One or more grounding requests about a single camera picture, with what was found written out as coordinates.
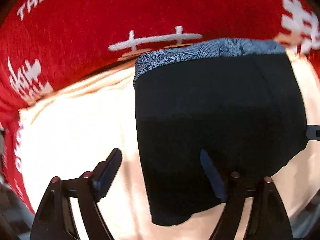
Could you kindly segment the black shorts with grey waistband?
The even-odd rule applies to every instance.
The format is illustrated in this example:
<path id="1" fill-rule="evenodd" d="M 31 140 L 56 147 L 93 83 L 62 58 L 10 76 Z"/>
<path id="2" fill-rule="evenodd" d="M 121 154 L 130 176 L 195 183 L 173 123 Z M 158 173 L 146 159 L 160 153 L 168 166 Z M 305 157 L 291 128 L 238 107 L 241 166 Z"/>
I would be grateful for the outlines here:
<path id="1" fill-rule="evenodd" d="M 285 49 L 220 38 L 135 63 L 140 162 L 152 222 L 179 225 L 226 201 L 232 172 L 272 176 L 308 143 Z"/>

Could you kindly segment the red blanket with white lettering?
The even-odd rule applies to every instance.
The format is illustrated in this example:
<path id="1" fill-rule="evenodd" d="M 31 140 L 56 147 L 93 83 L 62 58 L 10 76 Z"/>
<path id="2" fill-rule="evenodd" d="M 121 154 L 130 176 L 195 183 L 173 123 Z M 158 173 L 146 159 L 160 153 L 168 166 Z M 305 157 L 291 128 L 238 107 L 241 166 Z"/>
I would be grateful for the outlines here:
<path id="1" fill-rule="evenodd" d="M 309 0 L 9 0 L 1 16 L 4 174 L 31 209 L 21 171 L 22 108 L 150 50 L 219 37 L 274 39 L 319 70 Z"/>

